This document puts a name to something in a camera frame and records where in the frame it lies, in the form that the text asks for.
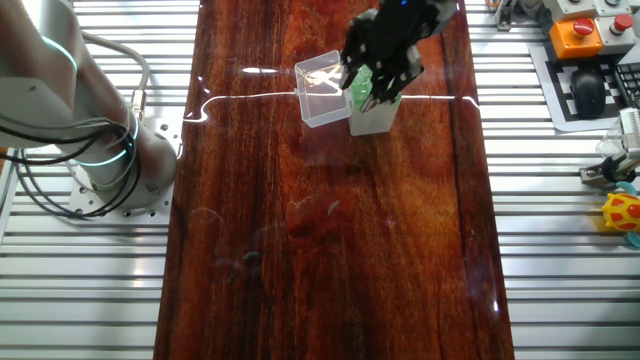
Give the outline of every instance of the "metal rail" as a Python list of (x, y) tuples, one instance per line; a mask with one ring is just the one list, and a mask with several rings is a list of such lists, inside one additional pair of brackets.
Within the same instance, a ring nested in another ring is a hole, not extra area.
[[(466, 4), (516, 358), (640, 359), (640, 252), (603, 232), (605, 196), (578, 177), (600, 161), (604, 131), (555, 132), (528, 55), (542, 40), (536, 23), (516, 14), (511, 32), (498, 33), (484, 0)], [(85, 30), (149, 59), (151, 126), (181, 127), (198, 5), (75, 1)], [(129, 96), (133, 60), (90, 50)], [(68, 201), (64, 167), (35, 170)], [(167, 228), (79, 231), (19, 185), (10, 195), (0, 216), (0, 359), (150, 359)]]

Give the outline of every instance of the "keyboard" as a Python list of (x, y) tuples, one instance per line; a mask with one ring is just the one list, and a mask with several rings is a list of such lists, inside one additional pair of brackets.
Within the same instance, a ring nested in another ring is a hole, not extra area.
[(640, 63), (616, 65), (614, 73), (627, 105), (640, 108)]

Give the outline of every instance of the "red emergency stop button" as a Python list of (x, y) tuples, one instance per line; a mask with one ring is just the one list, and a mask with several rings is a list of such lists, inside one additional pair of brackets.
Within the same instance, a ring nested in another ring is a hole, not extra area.
[(616, 16), (610, 30), (615, 35), (622, 35), (622, 33), (631, 26), (633, 26), (633, 19), (631, 18), (631, 16), (627, 14), (620, 14)]
[(577, 37), (591, 35), (594, 29), (593, 22), (589, 19), (578, 19), (573, 23), (573, 34)]

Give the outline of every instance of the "clear plastic container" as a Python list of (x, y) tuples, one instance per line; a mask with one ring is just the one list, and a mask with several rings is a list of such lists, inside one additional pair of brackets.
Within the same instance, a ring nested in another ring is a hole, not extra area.
[(295, 65), (295, 72), (302, 120), (309, 127), (351, 116), (347, 96), (340, 89), (343, 70), (337, 51), (299, 62)]

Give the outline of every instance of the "black device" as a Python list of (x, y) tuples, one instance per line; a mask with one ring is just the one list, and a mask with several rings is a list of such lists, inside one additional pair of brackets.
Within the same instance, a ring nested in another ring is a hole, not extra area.
[(616, 65), (614, 75), (627, 105), (640, 108), (640, 63)]
[(604, 112), (604, 79), (595, 71), (578, 70), (571, 74), (571, 93), (579, 117), (598, 118)]
[(454, 0), (385, 0), (351, 19), (340, 54), (346, 76), (344, 90), (363, 65), (372, 71), (371, 93), (361, 111), (393, 102), (398, 93), (423, 71), (415, 44), (438, 34), (457, 9)]

